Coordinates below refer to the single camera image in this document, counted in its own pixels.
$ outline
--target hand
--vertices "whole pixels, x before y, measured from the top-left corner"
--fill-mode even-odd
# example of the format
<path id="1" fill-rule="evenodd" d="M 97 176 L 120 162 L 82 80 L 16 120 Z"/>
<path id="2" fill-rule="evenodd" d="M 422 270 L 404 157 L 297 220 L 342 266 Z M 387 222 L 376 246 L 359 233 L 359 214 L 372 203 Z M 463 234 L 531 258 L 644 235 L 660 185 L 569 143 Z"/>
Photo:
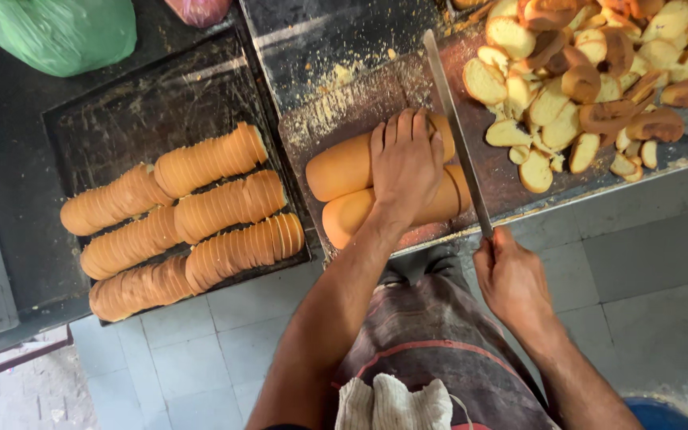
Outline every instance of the hand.
<path id="1" fill-rule="evenodd" d="M 543 263 L 508 227 L 496 227 L 492 243 L 483 238 L 473 260 L 485 303 L 515 337 L 534 340 L 559 324 Z"/>
<path id="2" fill-rule="evenodd" d="M 443 174 L 442 134 L 427 136 L 426 110 L 406 109 L 371 136 L 375 211 L 408 228 L 431 202 Z"/>

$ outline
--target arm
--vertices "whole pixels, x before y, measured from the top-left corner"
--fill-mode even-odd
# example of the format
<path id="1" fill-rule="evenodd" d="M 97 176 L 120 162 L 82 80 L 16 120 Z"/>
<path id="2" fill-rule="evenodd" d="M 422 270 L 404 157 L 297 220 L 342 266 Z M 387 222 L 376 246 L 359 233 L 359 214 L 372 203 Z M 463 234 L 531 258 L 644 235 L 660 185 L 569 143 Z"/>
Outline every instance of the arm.
<path id="1" fill-rule="evenodd" d="M 371 137 L 376 201 L 355 236 L 313 285 L 288 324 L 247 428 L 319 428 L 331 378 L 355 342 L 378 276 L 416 213 L 442 178 L 440 133 L 412 109 Z"/>
<path id="2" fill-rule="evenodd" d="M 554 314 L 543 263 L 496 227 L 474 254 L 479 287 L 490 310 L 540 370 L 554 421 L 564 428 L 638 429 L 620 396 L 569 340 Z"/>

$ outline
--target cutting board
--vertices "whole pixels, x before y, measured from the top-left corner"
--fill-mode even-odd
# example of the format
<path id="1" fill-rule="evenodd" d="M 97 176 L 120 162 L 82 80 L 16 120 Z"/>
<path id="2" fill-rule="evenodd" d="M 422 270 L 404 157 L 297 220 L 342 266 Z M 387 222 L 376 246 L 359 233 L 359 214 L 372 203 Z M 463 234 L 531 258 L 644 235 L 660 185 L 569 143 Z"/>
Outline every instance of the cutting board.
<path id="1" fill-rule="evenodd" d="M 485 131 L 495 116 L 482 103 L 473 100 L 463 84 L 463 66 L 476 57 L 477 48 L 485 45 L 480 26 L 470 27 L 439 41 L 440 57 L 450 89 L 455 97 L 459 120 L 467 136 L 469 153 L 479 173 L 480 188 L 493 219 L 578 187 L 603 176 L 614 159 L 614 146 L 601 149 L 592 166 L 581 174 L 554 174 L 551 188 L 545 193 L 531 193 L 521 184 L 518 166 L 508 159 L 508 148 L 496 148 L 484 141 Z M 358 77 L 346 86 L 322 95 L 281 118 L 279 131 L 293 172 L 301 186 L 320 241 L 328 256 L 337 250 L 327 239 L 322 224 L 323 202 L 310 190 L 305 167 L 312 157 L 353 136 L 372 131 L 407 107 L 425 106 L 442 112 L 431 71 L 423 51 L 398 57 L 394 61 Z M 457 163 L 454 158 L 450 163 Z M 395 251 L 429 244 L 468 229 L 477 223 L 473 208 L 453 220 L 429 224 L 406 233 Z"/>

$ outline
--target knife blade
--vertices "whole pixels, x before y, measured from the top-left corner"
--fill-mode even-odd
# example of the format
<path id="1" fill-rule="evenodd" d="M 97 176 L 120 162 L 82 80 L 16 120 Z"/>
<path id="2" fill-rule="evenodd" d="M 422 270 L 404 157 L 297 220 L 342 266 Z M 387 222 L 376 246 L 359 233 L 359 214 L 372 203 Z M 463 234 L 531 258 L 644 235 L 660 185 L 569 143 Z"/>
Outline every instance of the knife blade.
<path id="1" fill-rule="evenodd" d="M 466 184 L 469 185 L 469 192 L 472 194 L 472 203 L 474 204 L 474 211 L 477 213 L 479 219 L 479 226 L 483 230 L 483 235 L 488 239 L 492 239 L 492 224 L 490 223 L 490 215 L 485 206 L 482 191 L 479 189 L 479 178 L 474 164 L 469 156 L 469 147 L 466 146 L 466 137 L 461 129 L 460 121 L 458 120 L 458 112 L 455 110 L 455 103 L 453 102 L 453 93 L 450 92 L 450 85 L 447 83 L 445 70 L 442 67 L 442 60 L 440 60 L 440 49 L 437 47 L 434 32 L 426 30 L 424 33 L 424 46 L 426 54 L 429 57 L 429 66 L 434 76 L 434 83 L 437 87 L 437 93 L 440 95 L 442 107 L 447 116 L 447 121 L 450 124 L 450 131 L 453 133 L 453 140 L 455 141 L 455 152 L 461 161 L 461 168 L 463 175 L 466 178 Z"/>

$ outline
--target pink plastic bag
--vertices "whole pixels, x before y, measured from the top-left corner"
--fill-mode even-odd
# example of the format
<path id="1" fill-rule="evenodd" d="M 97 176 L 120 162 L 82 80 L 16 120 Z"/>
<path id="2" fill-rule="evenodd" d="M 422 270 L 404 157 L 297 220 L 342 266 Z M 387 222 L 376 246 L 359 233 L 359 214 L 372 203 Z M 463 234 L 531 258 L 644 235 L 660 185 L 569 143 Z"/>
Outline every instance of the pink plastic bag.
<path id="1" fill-rule="evenodd" d="M 232 0 L 166 0 L 185 24 L 208 27 L 222 21 Z"/>

